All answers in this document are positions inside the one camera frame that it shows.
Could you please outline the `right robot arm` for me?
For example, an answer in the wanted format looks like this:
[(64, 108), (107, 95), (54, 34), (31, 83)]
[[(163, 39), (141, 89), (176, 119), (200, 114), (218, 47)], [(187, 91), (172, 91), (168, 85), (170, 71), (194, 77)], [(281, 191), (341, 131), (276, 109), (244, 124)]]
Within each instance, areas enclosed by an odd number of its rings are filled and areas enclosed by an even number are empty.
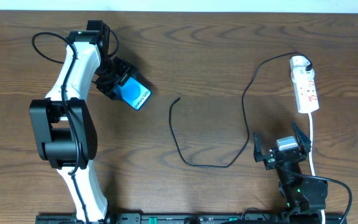
[(328, 182), (302, 173), (299, 163), (308, 158), (312, 143), (296, 123), (291, 125), (294, 135), (277, 140), (277, 146), (266, 154), (254, 132), (254, 159), (278, 174), (279, 191), (288, 206), (288, 210), (280, 214), (283, 222), (326, 223)]

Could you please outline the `blue screen Galaxy smartphone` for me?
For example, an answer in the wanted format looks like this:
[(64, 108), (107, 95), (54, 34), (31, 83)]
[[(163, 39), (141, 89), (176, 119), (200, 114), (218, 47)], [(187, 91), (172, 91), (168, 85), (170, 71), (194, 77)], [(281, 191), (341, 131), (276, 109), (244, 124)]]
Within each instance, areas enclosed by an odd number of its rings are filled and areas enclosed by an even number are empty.
[(118, 85), (123, 101), (133, 109), (139, 111), (152, 96), (152, 92), (136, 79), (130, 77), (123, 86)]

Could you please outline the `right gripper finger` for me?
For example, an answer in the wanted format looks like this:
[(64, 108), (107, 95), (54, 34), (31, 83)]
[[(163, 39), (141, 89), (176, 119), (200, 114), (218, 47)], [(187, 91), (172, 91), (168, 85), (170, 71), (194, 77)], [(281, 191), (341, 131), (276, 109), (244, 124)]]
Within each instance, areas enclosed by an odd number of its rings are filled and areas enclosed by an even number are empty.
[(256, 131), (254, 131), (254, 157), (263, 157), (259, 136)]
[(300, 149), (305, 152), (310, 152), (311, 151), (310, 138), (298, 127), (298, 125), (294, 121), (291, 122), (291, 125)]

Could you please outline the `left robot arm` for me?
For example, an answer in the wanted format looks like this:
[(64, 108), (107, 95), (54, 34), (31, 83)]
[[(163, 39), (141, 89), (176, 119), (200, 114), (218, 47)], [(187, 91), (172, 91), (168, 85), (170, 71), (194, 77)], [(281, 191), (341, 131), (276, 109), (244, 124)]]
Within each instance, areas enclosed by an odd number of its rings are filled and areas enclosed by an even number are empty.
[(139, 110), (151, 96), (137, 69), (109, 52), (112, 30), (89, 20), (62, 40), (67, 55), (53, 88), (33, 100), (29, 113), (39, 156), (57, 170), (75, 203), (73, 215), (38, 215), (36, 223), (110, 223), (109, 203), (94, 168), (97, 132), (86, 101), (92, 84), (112, 100)]

